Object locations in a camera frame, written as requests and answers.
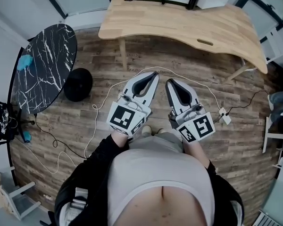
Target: wooden floor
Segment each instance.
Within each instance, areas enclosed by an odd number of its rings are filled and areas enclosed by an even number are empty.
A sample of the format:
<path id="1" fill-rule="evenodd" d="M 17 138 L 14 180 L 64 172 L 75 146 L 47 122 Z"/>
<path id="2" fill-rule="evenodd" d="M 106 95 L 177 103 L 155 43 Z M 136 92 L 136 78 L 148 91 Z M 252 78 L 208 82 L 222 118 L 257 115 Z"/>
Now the wooden floor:
<path id="1" fill-rule="evenodd" d="M 133 77 L 141 69 L 162 66 L 176 73 L 199 81 L 213 89 L 221 107 L 228 110 L 231 106 L 244 106 L 256 91 L 265 89 L 274 92 L 278 87 L 273 83 L 276 72 L 269 68 L 269 75 L 258 71 L 246 72 L 229 84 L 221 82 L 240 67 L 237 57 L 225 54 L 211 54 L 193 49 L 183 43 L 161 37 L 136 36 L 127 39 L 128 71 L 124 72 L 117 41 L 100 40 L 97 30 L 78 31 L 78 52 L 75 68 L 86 68 L 93 76 L 91 94 L 82 102 L 68 101 L 63 92 L 44 112 L 38 114 L 37 122 L 45 131 L 54 134 L 57 139 L 67 143 L 73 150 L 83 155 L 84 148 L 94 131 L 96 112 L 92 104 L 100 106 L 111 85 Z M 165 82 L 173 75 L 163 69 L 157 69 L 160 81 L 151 104 L 153 114 L 147 121 L 154 131 L 170 128 L 167 115 L 170 112 Z M 193 86 L 213 119 L 218 118 L 218 108 L 207 88 L 184 81 Z M 99 142 L 110 134 L 105 123 L 112 101 L 122 91 L 124 84 L 114 87 L 100 110 L 95 138 L 88 147 L 90 154 Z M 201 141 L 205 152 L 223 176 L 240 193 L 245 207 L 245 225 L 251 225 L 258 209 L 266 197 L 276 169 L 276 145 L 269 145 L 262 154 L 265 117 L 269 115 L 266 93 L 259 93 L 252 104 L 245 109 L 231 111 L 232 122 L 229 125 L 221 121 L 215 124 L 216 133 Z M 52 137 L 40 132 L 36 126 L 29 125 L 32 135 L 27 144 L 46 167 L 51 171 L 57 168 L 57 156 L 67 152 L 77 165 L 82 162 L 64 145 L 52 146 Z M 21 143 L 11 143 L 12 161 L 16 168 L 16 178 L 20 185 L 31 181 L 36 186 L 29 195 L 42 205 L 53 210 L 57 192 L 65 179 L 74 170 L 72 162 L 65 154 L 59 160 L 59 172 L 50 174 Z"/>

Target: desk leg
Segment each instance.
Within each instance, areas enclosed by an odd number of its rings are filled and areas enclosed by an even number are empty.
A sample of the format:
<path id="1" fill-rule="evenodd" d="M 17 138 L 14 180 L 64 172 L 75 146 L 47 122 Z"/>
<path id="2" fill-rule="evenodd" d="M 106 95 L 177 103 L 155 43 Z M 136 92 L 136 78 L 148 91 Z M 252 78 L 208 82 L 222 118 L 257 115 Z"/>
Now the desk leg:
<path id="1" fill-rule="evenodd" d="M 239 74 L 243 73 L 247 69 L 250 69 L 254 67 L 250 62 L 247 62 L 245 65 L 243 65 L 239 70 L 237 70 L 235 73 L 233 73 L 231 76 L 229 76 L 223 83 L 228 83 L 231 79 L 235 78 Z"/>
<path id="2" fill-rule="evenodd" d="M 121 51 L 124 70 L 127 71 L 126 42 L 124 38 L 118 39 L 119 50 Z"/>

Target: hand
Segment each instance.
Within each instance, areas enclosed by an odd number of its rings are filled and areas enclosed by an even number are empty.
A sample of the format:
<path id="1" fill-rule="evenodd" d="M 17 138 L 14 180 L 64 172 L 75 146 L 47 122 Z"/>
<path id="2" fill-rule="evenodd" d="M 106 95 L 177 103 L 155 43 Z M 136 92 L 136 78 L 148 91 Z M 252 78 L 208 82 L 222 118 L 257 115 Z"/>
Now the hand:
<path id="1" fill-rule="evenodd" d="M 111 137 L 119 147 L 124 147 L 128 140 L 128 136 L 120 134 L 117 131 L 113 131 Z"/>

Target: person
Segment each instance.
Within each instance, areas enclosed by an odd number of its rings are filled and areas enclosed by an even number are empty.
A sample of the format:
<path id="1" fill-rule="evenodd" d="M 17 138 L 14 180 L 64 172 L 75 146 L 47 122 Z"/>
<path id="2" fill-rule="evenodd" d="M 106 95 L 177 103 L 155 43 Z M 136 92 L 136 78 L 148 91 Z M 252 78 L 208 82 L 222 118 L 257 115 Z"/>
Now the person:
<path id="1" fill-rule="evenodd" d="M 76 187 L 88 190 L 87 206 L 70 226 L 243 223 L 241 197 L 216 174 L 200 143 L 182 142 L 163 129 L 152 136 L 150 126 L 132 141 L 114 131 L 77 166 L 56 197 L 57 225 Z"/>
<path id="2" fill-rule="evenodd" d="M 270 128 L 273 123 L 278 121 L 283 113 L 283 91 L 273 93 L 267 96 L 269 108 L 272 111 L 267 121 L 267 127 Z"/>

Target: belly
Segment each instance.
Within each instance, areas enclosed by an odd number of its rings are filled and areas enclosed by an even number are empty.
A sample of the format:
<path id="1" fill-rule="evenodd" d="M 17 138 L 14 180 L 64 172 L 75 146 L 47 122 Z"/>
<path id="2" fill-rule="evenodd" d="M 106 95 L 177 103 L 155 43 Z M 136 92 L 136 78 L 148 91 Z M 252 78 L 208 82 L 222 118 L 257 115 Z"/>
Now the belly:
<path id="1" fill-rule="evenodd" d="M 115 226 L 205 226 L 197 199 L 177 187 L 154 187 L 137 194 L 127 204 Z"/>

